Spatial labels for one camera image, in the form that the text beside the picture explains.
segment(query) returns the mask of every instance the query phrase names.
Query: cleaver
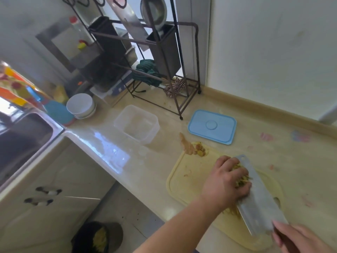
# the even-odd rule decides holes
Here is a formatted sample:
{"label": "cleaver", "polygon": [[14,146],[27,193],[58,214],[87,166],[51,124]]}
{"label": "cleaver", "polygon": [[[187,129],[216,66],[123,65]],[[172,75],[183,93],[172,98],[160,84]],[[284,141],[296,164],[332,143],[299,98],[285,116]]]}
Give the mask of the cleaver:
{"label": "cleaver", "polygon": [[288,221],[251,165],[248,157],[244,154],[236,157],[239,159],[241,166],[248,170],[252,183],[249,195],[237,204],[250,234],[256,236],[274,231],[285,244],[289,253],[299,252],[293,241],[274,227],[273,220],[286,224],[288,224]]}

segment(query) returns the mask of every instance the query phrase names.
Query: green cloth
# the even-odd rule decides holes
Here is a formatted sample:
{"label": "green cloth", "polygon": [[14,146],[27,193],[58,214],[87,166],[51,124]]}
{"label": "green cloth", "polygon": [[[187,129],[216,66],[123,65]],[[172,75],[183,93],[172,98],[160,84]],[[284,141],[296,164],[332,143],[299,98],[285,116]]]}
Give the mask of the green cloth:
{"label": "green cloth", "polygon": [[[160,77],[156,64],[154,63],[154,60],[152,59],[141,60],[140,63],[136,66],[136,70],[150,74],[152,76]],[[136,72],[132,72],[132,78],[133,80],[141,80],[142,82],[145,82],[148,85],[153,85],[156,87],[158,87],[161,83],[160,80],[150,78],[150,77],[147,77],[145,75],[142,75]]]}

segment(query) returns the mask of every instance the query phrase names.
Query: black hook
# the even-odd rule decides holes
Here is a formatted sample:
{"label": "black hook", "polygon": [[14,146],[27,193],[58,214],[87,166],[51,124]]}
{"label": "black hook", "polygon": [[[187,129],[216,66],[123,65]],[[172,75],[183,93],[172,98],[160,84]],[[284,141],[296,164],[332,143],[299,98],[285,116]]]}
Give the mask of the black hook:
{"label": "black hook", "polygon": [[105,5],[105,0],[103,0],[103,3],[99,3],[97,0],[93,0],[98,6],[103,7]]}
{"label": "black hook", "polygon": [[74,7],[75,6],[75,0],[72,0],[72,3],[71,2],[69,2],[69,0],[62,0],[65,4],[67,4],[67,5],[69,5],[69,6],[71,6],[71,7]]}
{"label": "black hook", "polygon": [[122,5],[120,5],[119,3],[117,3],[117,1],[116,0],[112,0],[119,8],[121,8],[121,9],[124,9],[125,7],[126,7],[126,5],[127,5],[127,2],[126,2],[126,0],[124,0],[124,5],[122,6]]}
{"label": "black hook", "polygon": [[82,3],[81,1],[77,1],[79,4],[83,5],[84,7],[89,7],[90,1],[87,0],[87,4]]}

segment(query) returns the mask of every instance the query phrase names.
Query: cabinet handle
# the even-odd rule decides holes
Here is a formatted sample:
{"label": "cabinet handle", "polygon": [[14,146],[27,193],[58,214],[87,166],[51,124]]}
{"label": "cabinet handle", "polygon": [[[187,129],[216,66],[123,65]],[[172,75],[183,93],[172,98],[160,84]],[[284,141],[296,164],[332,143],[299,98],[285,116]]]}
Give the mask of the cabinet handle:
{"label": "cabinet handle", "polygon": [[49,200],[46,200],[46,201],[34,201],[33,198],[27,198],[25,199],[23,202],[24,203],[30,203],[34,206],[48,206],[49,204],[51,204],[54,200],[53,199],[49,199]]}
{"label": "cabinet handle", "polygon": [[62,192],[62,189],[47,191],[43,187],[36,187],[35,190],[38,192],[43,192],[48,195],[59,195]]}

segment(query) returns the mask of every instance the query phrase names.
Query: person's left hand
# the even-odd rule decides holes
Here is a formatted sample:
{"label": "person's left hand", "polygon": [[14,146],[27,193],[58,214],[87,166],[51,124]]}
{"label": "person's left hand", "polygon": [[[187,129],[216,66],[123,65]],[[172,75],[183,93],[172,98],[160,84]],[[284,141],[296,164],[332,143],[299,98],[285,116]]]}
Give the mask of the person's left hand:
{"label": "person's left hand", "polygon": [[243,167],[232,170],[238,163],[239,160],[235,157],[221,156],[216,160],[211,174],[204,183],[201,198],[207,201],[209,207],[217,214],[234,205],[239,198],[246,196],[250,191],[251,182],[236,188],[236,181],[248,175],[248,170]]}

